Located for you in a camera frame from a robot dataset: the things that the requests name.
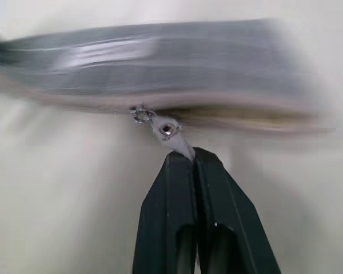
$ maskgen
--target gray rubber strap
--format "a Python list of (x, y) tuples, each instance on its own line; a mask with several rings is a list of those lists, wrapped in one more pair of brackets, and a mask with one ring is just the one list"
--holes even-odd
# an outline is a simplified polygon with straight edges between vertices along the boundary
[(184, 155), (193, 162), (196, 153), (193, 147), (184, 139), (179, 123), (172, 118), (162, 116), (155, 116), (152, 120), (154, 134), (162, 145)]

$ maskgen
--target white background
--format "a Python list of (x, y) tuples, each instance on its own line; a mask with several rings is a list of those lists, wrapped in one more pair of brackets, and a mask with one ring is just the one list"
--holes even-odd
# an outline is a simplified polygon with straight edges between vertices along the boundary
[[(282, 19), (322, 80), (335, 134), (188, 138), (215, 152), (252, 199), (282, 273), (343, 273), (343, 1), (0, 1), (6, 39), (263, 17)], [(168, 152), (129, 118), (0, 93), (0, 273), (130, 273), (139, 208)]]

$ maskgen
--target black clip jaw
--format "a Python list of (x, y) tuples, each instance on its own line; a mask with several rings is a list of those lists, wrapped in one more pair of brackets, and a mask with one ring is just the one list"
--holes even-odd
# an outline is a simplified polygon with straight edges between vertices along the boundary
[(170, 153), (143, 201), (133, 274), (281, 273), (257, 211), (215, 154)]

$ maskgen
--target white wall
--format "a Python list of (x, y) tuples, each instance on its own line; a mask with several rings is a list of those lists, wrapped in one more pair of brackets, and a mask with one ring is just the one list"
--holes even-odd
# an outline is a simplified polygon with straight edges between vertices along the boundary
[[(149, 22), (280, 17), (327, 90), (337, 132), (192, 132), (252, 199), (283, 273), (343, 273), (343, 1), (6, 1), (7, 38)], [(0, 91), (5, 85), (0, 82)], [(0, 94), (1, 273), (129, 273), (141, 202), (169, 151), (128, 118)]]

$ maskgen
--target gray fabric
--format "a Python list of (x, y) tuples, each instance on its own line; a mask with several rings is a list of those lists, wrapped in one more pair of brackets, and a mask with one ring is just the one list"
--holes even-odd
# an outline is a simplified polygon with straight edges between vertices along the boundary
[[(144, 49), (148, 53), (125, 46), (134, 58), (115, 56), (121, 53), (122, 42), (141, 41), (140, 47), (147, 47), (148, 39), (153, 41), (152, 49)], [(104, 44), (115, 51), (115, 58), (63, 65), (79, 58), (74, 54), (79, 47), (101, 48)], [(42, 92), (244, 91), (290, 99), (299, 99), (306, 92), (300, 72), (282, 52), (266, 20), (107, 27), (23, 38), (2, 46), (16, 62), (0, 66), (0, 70)], [(99, 50), (93, 51), (96, 56)]]

